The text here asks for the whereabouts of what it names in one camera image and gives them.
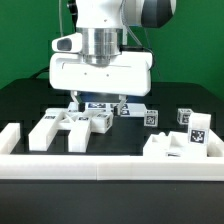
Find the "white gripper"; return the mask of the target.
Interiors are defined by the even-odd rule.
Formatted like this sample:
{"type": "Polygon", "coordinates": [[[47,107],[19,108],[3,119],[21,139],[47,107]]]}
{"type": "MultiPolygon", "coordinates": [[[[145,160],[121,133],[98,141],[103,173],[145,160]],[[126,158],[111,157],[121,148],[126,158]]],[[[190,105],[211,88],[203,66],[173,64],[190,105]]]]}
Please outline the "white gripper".
{"type": "Polygon", "coordinates": [[[71,90],[79,112],[84,111],[79,91],[118,94],[113,113],[120,116],[126,95],[145,96],[150,91],[151,66],[150,52],[123,51],[108,66],[86,64],[78,54],[56,53],[50,60],[50,83],[55,89],[71,90]]]}

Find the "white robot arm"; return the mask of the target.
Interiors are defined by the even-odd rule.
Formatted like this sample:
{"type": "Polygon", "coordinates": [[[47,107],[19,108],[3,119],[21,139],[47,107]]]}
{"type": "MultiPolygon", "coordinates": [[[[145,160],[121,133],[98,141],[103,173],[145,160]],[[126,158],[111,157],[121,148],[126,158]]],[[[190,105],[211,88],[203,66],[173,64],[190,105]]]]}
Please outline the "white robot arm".
{"type": "Polygon", "coordinates": [[[151,89],[153,53],[127,37],[132,26],[160,28],[174,15],[176,0],[72,0],[68,7],[76,32],[52,41],[49,78],[55,89],[68,90],[75,108],[78,94],[144,96],[151,89]]]}

